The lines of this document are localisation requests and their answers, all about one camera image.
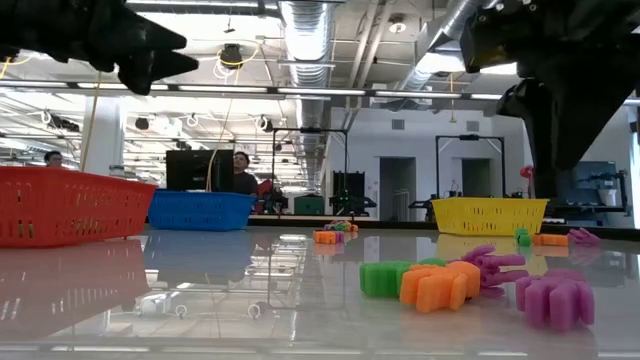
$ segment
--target computer monitor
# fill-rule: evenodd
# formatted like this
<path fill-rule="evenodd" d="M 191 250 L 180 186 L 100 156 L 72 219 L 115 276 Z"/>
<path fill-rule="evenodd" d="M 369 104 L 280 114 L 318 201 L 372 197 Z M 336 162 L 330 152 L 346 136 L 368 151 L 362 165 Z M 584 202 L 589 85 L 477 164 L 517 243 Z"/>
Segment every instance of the computer monitor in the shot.
<path fill-rule="evenodd" d="M 167 190 L 205 190 L 213 150 L 167 151 Z M 233 150 L 218 150 L 211 167 L 211 190 L 233 192 Z"/>

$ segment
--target pillar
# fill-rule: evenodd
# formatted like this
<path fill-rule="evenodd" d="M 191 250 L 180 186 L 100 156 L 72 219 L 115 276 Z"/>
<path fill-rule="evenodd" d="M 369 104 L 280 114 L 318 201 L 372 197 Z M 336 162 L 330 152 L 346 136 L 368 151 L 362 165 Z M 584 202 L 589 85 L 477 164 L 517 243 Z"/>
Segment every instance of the pillar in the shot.
<path fill-rule="evenodd" d="M 84 171 L 108 176 L 110 166 L 124 164 L 122 152 L 124 150 L 127 112 L 122 106 L 120 98 L 99 97 L 89 142 L 87 139 L 91 128 L 93 99 L 93 97 L 86 98 L 80 159 L 84 159 L 85 151 L 87 151 Z"/>

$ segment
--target ceiling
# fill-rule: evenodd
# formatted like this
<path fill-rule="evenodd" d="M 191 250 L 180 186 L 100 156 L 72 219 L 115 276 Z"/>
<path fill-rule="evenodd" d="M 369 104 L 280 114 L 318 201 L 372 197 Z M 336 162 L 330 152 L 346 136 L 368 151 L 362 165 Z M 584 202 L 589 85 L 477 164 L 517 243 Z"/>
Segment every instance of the ceiling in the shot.
<path fill-rule="evenodd" d="M 396 0 L 391 13 L 400 14 L 406 30 L 392 33 L 390 23 L 384 26 L 382 38 L 376 51 L 374 64 L 366 74 L 366 87 L 373 84 L 387 84 L 391 88 L 401 81 L 415 61 L 414 43 L 425 22 L 441 16 L 446 11 L 446 1 Z M 347 0 L 334 10 L 334 27 L 331 62 L 335 65 L 331 72 L 330 86 L 344 87 L 349 78 L 351 67 L 358 48 L 359 29 L 364 23 L 369 0 Z M 287 48 L 283 39 L 281 21 L 273 17 L 228 16 L 207 14 L 143 13 L 143 16 L 157 22 L 188 39 L 183 53 L 200 60 L 196 71 L 164 79 L 158 83 L 166 84 L 238 84 L 260 86 L 291 86 L 289 68 L 279 63 L 287 58 Z M 228 72 L 220 66 L 217 54 L 224 44 L 239 44 L 244 59 L 251 58 L 237 72 Z M 9 66 L 4 80 L 53 80 L 64 82 L 95 82 L 97 73 L 88 64 L 70 61 L 58 63 L 46 55 L 23 53 L 18 60 L 31 59 L 19 66 Z M 115 74 L 105 74 L 103 82 L 117 82 Z M 451 76 L 433 76 L 427 84 L 439 91 L 483 92 L 502 94 L 506 88 L 515 84 L 514 77 L 501 75 L 469 75 L 453 73 Z M 256 152 L 261 161 L 270 162 L 271 134 L 260 129 L 260 119 L 272 120 L 277 127 L 295 127 L 296 102 L 284 98 L 273 99 L 228 99 L 212 97 L 142 97 L 122 96 L 124 108 L 129 113 L 127 136 L 175 136 L 171 132 L 199 139 L 210 139 L 199 145 L 211 147 L 221 134 L 225 138 L 236 140 L 254 140 L 249 151 Z M 7 134 L 69 134 L 66 130 L 55 129 L 46 124 L 45 112 L 61 116 L 77 123 L 84 121 L 86 97 L 79 94 L 47 94 L 35 92 L 0 93 L 0 131 Z M 486 102 L 458 101 L 460 110 L 485 110 Z M 450 100 L 434 101 L 432 108 L 450 108 Z M 147 131 L 137 130 L 135 121 L 139 117 L 149 118 L 158 124 L 179 124 L 172 126 L 152 126 Z M 299 153 L 297 140 L 299 134 L 278 133 L 283 141 L 279 153 L 280 162 L 276 173 L 282 175 L 283 184 L 304 185 L 305 160 Z M 0 139 L 0 162 L 8 162 L 10 156 L 18 162 L 39 164 L 42 152 L 50 149 L 62 150 L 66 154 L 68 166 L 74 167 L 79 156 L 79 140 L 11 140 Z M 163 152 L 175 148 L 172 142 L 127 142 L 125 145 L 125 165 L 133 172 L 157 173 L 150 181 L 161 182 L 164 164 Z M 322 154 L 322 148 L 316 153 Z M 254 164 L 255 170 L 262 171 L 261 164 Z"/>

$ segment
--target pink toy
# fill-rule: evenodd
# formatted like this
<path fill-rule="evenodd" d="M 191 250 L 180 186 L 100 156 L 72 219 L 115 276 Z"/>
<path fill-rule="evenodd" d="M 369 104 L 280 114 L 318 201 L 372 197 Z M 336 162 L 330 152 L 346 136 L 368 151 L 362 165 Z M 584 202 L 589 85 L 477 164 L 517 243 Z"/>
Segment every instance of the pink toy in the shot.
<path fill-rule="evenodd" d="M 556 269 L 544 276 L 527 276 L 516 280 L 518 310 L 526 322 L 536 328 L 550 323 L 556 331 L 568 331 L 579 320 L 594 322 L 594 299 L 591 286 L 581 274 Z"/>
<path fill-rule="evenodd" d="M 567 237 L 570 242 L 578 246 L 600 246 L 600 238 L 583 228 L 571 229 Z"/>
<path fill-rule="evenodd" d="M 503 291 L 495 289 L 495 286 L 502 285 L 507 282 L 514 282 L 521 277 L 528 276 L 526 270 L 515 270 L 500 272 L 500 266 L 518 266 L 525 264 L 525 257 L 522 255 L 489 255 L 495 250 L 493 245 L 482 245 L 471 250 L 462 257 L 462 261 L 466 261 L 476 265 L 480 269 L 480 285 L 483 290 L 482 294 L 491 294 L 491 297 L 500 296 Z"/>

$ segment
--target blue basket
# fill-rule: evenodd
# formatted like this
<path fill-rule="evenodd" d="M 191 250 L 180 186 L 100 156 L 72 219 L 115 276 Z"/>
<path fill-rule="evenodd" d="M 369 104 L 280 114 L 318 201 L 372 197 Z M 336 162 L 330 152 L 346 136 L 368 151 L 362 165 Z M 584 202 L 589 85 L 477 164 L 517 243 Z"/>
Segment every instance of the blue basket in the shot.
<path fill-rule="evenodd" d="M 244 229 L 254 196 L 158 190 L 149 209 L 156 229 L 229 231 Z"/>

